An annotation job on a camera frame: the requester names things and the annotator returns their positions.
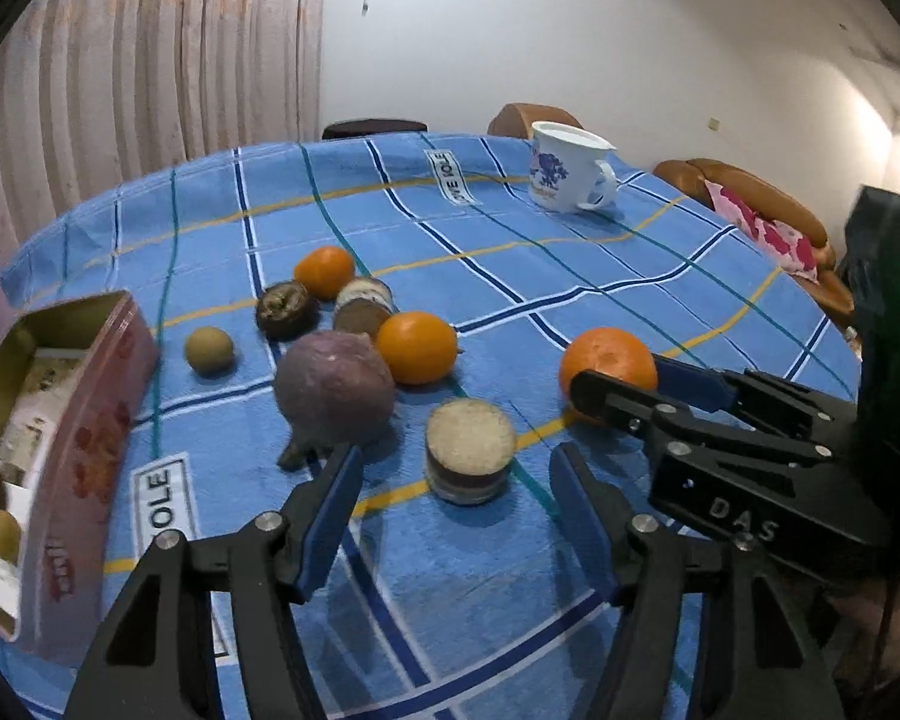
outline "curtain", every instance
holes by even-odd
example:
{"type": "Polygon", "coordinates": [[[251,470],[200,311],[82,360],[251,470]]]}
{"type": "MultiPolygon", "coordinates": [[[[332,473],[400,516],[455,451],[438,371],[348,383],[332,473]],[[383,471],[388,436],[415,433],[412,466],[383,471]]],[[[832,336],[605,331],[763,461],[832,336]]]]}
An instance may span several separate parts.
{"type": "Polygon", "coordinates": [[[34,0],[0,46],[0,264],[80,201],[317,138],[323,0],[34,0]]]}

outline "mandarin orange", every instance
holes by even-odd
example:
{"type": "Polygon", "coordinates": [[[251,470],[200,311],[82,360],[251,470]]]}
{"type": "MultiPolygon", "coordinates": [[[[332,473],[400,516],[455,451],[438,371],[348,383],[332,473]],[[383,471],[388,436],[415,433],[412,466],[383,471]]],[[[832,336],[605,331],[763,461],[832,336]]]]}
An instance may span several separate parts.
{"type": "Polygon", "coordinates": [[[643,389],[656,389],[656,363],[640,338],[616,327],[594,327],[580,333],[560,360],[559,383],[564,396],[582,370],[597,370],[643,389]]]}
{"type": "Polygon", "coordinates": [[[334,300],[356,272],[353,256],[345,248],[319,247],[296,264],[293,280],[318,300],[334,300]]]}
{"type": "Polygon", "coordinates": [[[439,381],[457,360],[457,332],[440,317],[423,311],[387,319],[380,325],[376,343],[397,384],[439,381]]]}

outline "table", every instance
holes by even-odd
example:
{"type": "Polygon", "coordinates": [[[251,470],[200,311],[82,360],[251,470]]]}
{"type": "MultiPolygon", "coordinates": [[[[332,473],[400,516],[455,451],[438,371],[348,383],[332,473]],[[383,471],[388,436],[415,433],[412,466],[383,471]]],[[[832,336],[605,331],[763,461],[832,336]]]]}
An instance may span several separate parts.
{"type": "MultiPolygon", "coordinates": [[[[598,478],[651,509],[634,440],[562,416],[562,349],[610,325],[668,357],[759,367],[837,396],[854,396],[859,379],[840,333],[739,231],[611,160],[622,182],[611,211],[551,215],[527,196],[524,141],[400,133],[255,146],[117,187],[27,242],[2,274],[13,305],[128,288],[162,347],[113,501],[104,605],[168,517],[193,536],[228,532],[308,478],[275,465],[288,428],[271,375],[286,346],[262,340],[253,307],[307,252],[344,245],[400,309],[451,322],[463,355],[452,380],[399,392],[399,441],[367,448],[327,586],[295,610],[324,706],[333,717],[580,717],[617,613],[559,531],[550,449],[576,440],[598,478]],[[460,185],[437,181],[439,166],[460,185]],[[239,365],[223,379],[199,379],[183,360],[203,324],[236,343],[239,365]],[[508,490],[475,509],[437,500],[422,480],[427,415],[459,394],[496,403],[520,433],[508,490]],[[166,480],[155,492],[154,474],[166,480]]],[[[699,614],[687,597],[673,717],[686,707],[699,614]]],[[[226,599],[215,599],[215,629],[227,717],[246,717],[226,599]]],[[[38,716],[60,717],[71,673],[10,646],[0,664],[38,716]]]]}

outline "pink pillow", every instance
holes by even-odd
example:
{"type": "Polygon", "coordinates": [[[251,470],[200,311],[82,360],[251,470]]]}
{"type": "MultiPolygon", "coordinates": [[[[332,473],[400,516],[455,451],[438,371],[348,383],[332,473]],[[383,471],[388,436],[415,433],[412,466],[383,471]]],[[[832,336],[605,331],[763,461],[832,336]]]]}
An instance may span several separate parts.
{"type": "Polygon", "coordinates": [[[739,194],[704,181],[713,200],[713,210],[753,241],[759,250],[770,257],[781,269],[793,276],[817,282],[817,263],[813,258],[813,247],[807,237],[782,221],[768,221],[756,215],[756,211],[746,205],[739,194]]]}

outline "round fruit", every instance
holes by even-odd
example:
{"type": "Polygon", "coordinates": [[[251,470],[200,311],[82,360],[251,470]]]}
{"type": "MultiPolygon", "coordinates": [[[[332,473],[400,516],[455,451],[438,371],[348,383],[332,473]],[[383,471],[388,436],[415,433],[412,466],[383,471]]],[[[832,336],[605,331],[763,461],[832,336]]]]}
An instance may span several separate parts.
{"type": "Polygon", "coordinates": [[[656,363],[640,338],[616,327],[594,327],[574,338],[560,360],[560,390],[570,396],[570,382],[582,370],[656,389],[656,363]]]}
{"type": "Polygon", "coordinates": [[[319,300],[335,300],[355,272],[349,251],[341,247],[319,247],[296,264],[293,280],[299,281],[319,300]]]}
{"type": "Polygon", "coordinates": [[[294,341],[274,376],[276,406],[293,429],[279,466],[295,470],[309,451],[372,442],[386,432],[395,396],[370,336],[323,330],[294,341]]]}
{"type": "Polygon", "coordinates": [[[183,347],[190,367],[202,376],[213,376],[233,365],[233,341],[218,327],[197,327],[183,347]]]}
{"type": "Polygon", "coordinates": [[[377,348],[397,384],[430,384],[453,370],[457,332],[440,317],[408,311],[380,326],[377,348]]]}
{"type": "Polygon", "coordinates": [[[298,281],[274,284],[257,300],[257,327],[271,341],[293,341],[320,321],[317,298],[298,281]]]}
{"type": "Polygon", "coordinates": [[[17,562],[20,553],[20,523],[10,512],[0,509],[0,560],[17,562]]]}

